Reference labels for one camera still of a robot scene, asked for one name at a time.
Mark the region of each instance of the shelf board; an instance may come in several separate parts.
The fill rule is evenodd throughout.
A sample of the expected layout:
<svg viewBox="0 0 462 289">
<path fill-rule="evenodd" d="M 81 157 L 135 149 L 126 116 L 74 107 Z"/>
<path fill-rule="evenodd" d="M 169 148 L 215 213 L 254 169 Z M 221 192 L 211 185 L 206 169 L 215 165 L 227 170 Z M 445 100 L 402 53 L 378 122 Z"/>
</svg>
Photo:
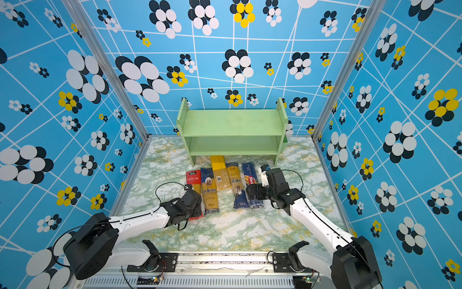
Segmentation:
<svg viewBox="0 0 462 289">
<path fill-rule="evenodd" d="M 277 155 L 276 136 L 196 136 L 189 153 L 194 155 Z"/>
<path fill-rule="evenodd" d="M 183 127 L 184 137 L 267 136 L 284 133 L 278 110 L 188 111 Z"/>
</svg>

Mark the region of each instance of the plastic packaging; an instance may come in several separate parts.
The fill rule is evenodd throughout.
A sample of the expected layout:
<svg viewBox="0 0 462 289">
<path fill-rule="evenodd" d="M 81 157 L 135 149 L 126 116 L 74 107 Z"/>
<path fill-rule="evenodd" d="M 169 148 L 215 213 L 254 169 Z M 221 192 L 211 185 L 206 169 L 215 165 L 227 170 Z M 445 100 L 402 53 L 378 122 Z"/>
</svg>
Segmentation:
<svg viewBox="0 0 462 289">
<path fill-rule="evenodd" d="M 212 155 L 210 156 L 210 161 L 212 161 L 217 191 L 231 188 L 230 178 L 225 165 L 225 157 L 222 155 Z"/>
<path fill-rule="evenodd" d="M 250 208 L 245 195 L 244 187 L 241 181 L 241 172 L 239 171 L 239 165 L 237 163 L 226 164 L 228 176 L 231 181 L 231 188 L 234 193 L 234 208 Z"/>
<path fill-rule="evenodd" d="M 186 184 L 191 184 L 193 186 L 193 190 L 202 195 L 201 170 L 186 172 Z M 190 217 L 190 221 L 200 219 L 204 216 L 203 204 L 204 202 L 201 202 L 202 214 L 199 217 Z"/>
<path fill-rule="evenodd" d="M 245 184 L 247 186 L 249 186 L 250 184 L 258 183 L 254 163 L 243 163 L 242 172 L 244 173 Z M 253 195 L 249 194 L 249 205 L 252 209 L 262 208 L 263 201 L 258 200 L 256 194 L 253 194 Z"/>
<path fill-rule="evenodd" d="M 213 170 L 211 168 L 201 168 L 201 180 L 205 215 L 219 212 L 217 186 L 215 185 Z"/>
</svg>

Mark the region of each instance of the upper shelf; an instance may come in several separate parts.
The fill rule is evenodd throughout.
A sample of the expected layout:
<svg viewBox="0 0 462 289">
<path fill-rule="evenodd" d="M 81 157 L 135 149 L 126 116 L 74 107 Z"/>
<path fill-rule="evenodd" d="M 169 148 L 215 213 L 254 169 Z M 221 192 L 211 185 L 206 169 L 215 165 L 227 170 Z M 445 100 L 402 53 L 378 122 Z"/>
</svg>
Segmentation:
<svg viewBox="0 0 462 289">
<path fill-rule="evenodd" d="M 276 110 L 187 110 L 182 132 L 184 137 L 284 135 L 286 119 L 283 106 Z"/>
</svg>

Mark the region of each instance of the lower shelf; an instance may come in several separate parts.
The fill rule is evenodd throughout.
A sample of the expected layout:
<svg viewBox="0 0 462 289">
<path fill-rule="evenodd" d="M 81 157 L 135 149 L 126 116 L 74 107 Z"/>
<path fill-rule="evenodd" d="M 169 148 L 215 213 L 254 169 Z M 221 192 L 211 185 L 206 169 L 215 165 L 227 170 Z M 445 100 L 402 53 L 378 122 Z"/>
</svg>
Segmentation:
<svg viewBox="0 0 462 289">
<path fill-rule="evenodd" d="M 278 137 L 270 136 L 195 136 L 190 155 L 277 155 Z"/>
</svg>

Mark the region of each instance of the yellow circle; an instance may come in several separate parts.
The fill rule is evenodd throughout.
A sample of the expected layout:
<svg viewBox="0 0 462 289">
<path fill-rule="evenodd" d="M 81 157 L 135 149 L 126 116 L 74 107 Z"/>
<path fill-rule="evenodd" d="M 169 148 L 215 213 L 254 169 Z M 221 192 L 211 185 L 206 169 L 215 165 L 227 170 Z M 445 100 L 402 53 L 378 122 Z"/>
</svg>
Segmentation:
<svg viewBox="0 0 462 289">
<path fill-rule="evenodd" d="M 242 19 L 241 21 L 242 28 L 247 28 L 248 25 L 249 25 L 249 21 L 247 19 Z"/>
<path fill-rule="evenodd" d="M 439 107 L 439 102 L 437 100 L 432 100 L 429 104 L 428 104 L 428 109 L 431 110 L 431 111 L 434 111 L 435 109 L 437 109 Z"/>
<path fill-rule="evenodd" d="M 236 9 L 237 9 L 237 12 L 242 13 L 242 12 L 244 12 L 244 10 L 245 10 L 245 6 L 244 6 L 243 3 L 239 3 L 239 4 L 237 5 Z"/>
<path fill-rule="evenodd" d="M 242 20 L 242 15 L 241 14 L 239 14 L 239 13 L 234 14 L 234 21 L 239 23 L 239 22 L 241 22 L 241 20 Z"/>
<path fill-rule="evenodd" d="M 247 20 L 252 23 L 255 21 L 255 14 L 253 13 L 249 13 L 249 15 L 247 15 Z"/>
<path fill-rule="evenodd" d="M 440 106 L 435 110 L 435 114 L 439 117 L 442 117 L 447 112 L 447 109 L 444 106 Z"/>
<path fill-rule="evenodd" d="M 446 103 L 446 109 L 449 111 L 455 110 L 457 107 L 459 107 L 459 102 L 455 99 L 451 99 Z"/>
<path fill-rule="evenodd" d="M 443 97 L 444 97 L 444 90 L 440 89 L 440 90 L 438 90 L 437 92 L 435 92 L 434 98 L 435 98 L 436 100 L 442 100 Z"/>
<path fill-rule="evenodd" d="M 455 99 L 457 96 L 457 89 L 451 88 L 450 90 L 446 91 L 446 99 Z"/>
<path fill-rule="evenodd" d="M 245 11 L 246 11 L 247 13 L 250 13 L 250 12 L 252 12 L 253 10 L 254 10 L 254 6 L 253 6 L 251 3 L 247 3 L 247 4 L 245 5 Z"/>
</svg>

